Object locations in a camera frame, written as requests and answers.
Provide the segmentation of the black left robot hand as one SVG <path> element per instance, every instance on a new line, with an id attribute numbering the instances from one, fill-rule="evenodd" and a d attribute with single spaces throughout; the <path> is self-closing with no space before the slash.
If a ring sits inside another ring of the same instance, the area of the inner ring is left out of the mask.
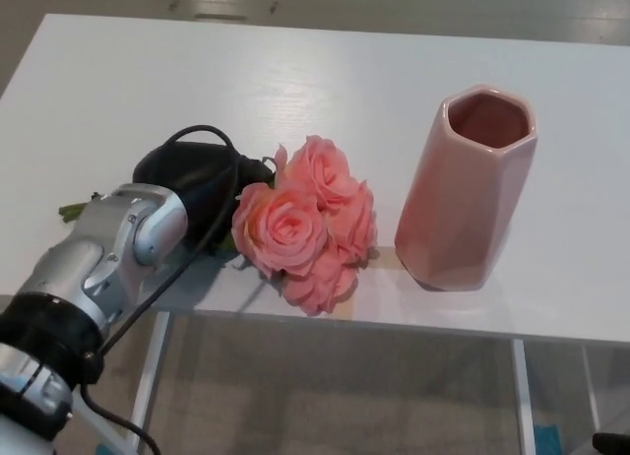
<path id="1" fill-rule="evenodd" d="M 224 204 L 228 205 L 222 222 L 206 245 L 210 253 L 221 248 L 229 235 L 232 215 L 239 202 L 236 197 L 249 184 L 270 183 L 275 174 L 260 160 L 239 158 L 238 185 L 230 189 L 233 161 L 226 146 L 197 142 L 175 143 L 162 155 L 149 152 L 135 167 L 132 181 L 153 184 L 175 192 L 186 207 L 189 228 L 184 242 L 194 248 L 213 224 Z"/>

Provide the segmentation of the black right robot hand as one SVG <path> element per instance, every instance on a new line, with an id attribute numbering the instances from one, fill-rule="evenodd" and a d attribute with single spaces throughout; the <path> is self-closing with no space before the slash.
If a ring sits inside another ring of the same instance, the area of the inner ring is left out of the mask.
<path id="1" fill-rule="evenodd" d="M 602 455 L 630 455 L 629 434 L 597 432 L 592 437 L 592 445 Z"/>

